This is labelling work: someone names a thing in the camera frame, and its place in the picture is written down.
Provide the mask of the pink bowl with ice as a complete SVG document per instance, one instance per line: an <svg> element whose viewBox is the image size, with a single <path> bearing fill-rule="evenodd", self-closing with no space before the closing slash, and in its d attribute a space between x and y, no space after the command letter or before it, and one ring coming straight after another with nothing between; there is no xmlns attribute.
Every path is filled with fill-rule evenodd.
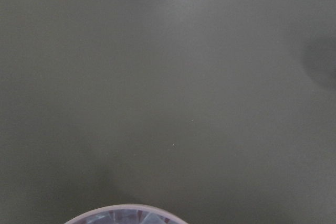
<svg viewBox="0 0 336 224"><path fill-rule="evenodd" d="M178 223L187 224L176 215L160 208L139 205L123 204L106 206L85 212L66 222L74 223Z"/></svg>

